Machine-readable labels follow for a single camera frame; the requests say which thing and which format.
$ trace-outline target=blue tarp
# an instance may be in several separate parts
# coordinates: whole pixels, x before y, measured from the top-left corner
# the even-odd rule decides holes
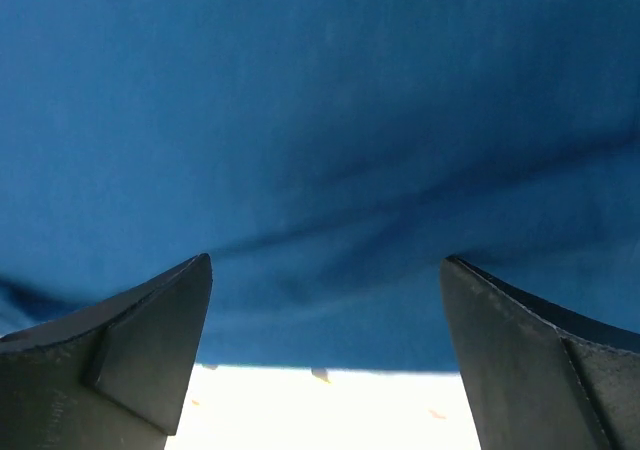
[[[0,0],[0,35],[0,333],[199,252],[209,363],[455,368],[453,253],[640,331],[640,0]]]

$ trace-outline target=blue cloth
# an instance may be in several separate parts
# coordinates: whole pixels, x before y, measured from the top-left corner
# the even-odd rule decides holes
[[[452,253],[640,331],[640,0],[0,0],[0,31],[0,331],[202,251],[209,363],[455,368]]]

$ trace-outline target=white floor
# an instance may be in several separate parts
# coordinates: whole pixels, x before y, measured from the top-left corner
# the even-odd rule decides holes
[[[170,450],[478,450],[458,375],[196,366]]]

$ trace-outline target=blue fabric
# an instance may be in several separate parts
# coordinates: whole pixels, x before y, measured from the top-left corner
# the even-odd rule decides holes
[[[0,332],[202,251],[209,363],[452,369],[452,253],[640,331],[640,0],[0,0],[0,30]]]

